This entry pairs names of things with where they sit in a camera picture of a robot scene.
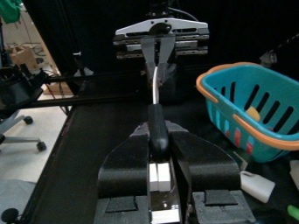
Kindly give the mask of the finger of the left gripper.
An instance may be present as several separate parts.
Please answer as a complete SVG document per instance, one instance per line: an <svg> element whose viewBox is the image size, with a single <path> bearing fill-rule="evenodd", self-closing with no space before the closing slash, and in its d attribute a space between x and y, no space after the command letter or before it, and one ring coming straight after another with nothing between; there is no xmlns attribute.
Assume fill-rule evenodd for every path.
<svg viewBox="0 0 299 224"><path fill-rule="evenodd" d="M144 55L146 80L154 84L154 37L141 38L141 52Z"/></svg>
<svg viewBox="0 0 299 224"><path fill-rule="evenodd" d="M157 81L161 86L173 73L174 65L168 63L168 59L172 56L174 47L174 36L166 36L160 38L160 52L158 52L158 63L157 63Z"/></svg>

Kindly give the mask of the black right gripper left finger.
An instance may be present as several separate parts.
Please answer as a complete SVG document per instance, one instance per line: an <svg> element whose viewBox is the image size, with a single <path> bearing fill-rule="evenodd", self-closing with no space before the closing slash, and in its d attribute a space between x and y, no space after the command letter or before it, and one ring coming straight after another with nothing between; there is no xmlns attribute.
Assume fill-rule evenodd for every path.
<svg viewBox="0 0 299 224"><path fill-rule="evenodd" d="M149 224L149 131L140 125L109 152L97 173L93 224Z"/></svg>

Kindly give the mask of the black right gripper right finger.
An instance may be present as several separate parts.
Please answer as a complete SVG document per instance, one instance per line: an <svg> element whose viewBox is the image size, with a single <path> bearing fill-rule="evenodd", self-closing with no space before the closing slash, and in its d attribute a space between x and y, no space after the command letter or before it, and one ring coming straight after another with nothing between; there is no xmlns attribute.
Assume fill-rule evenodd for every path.
<svg viewBox="0 0 299 224"><path fill-rule="evenodd" d="M181 224L253 224L239 166L227 152L184 131L170 133L170 150Z"/></svg>

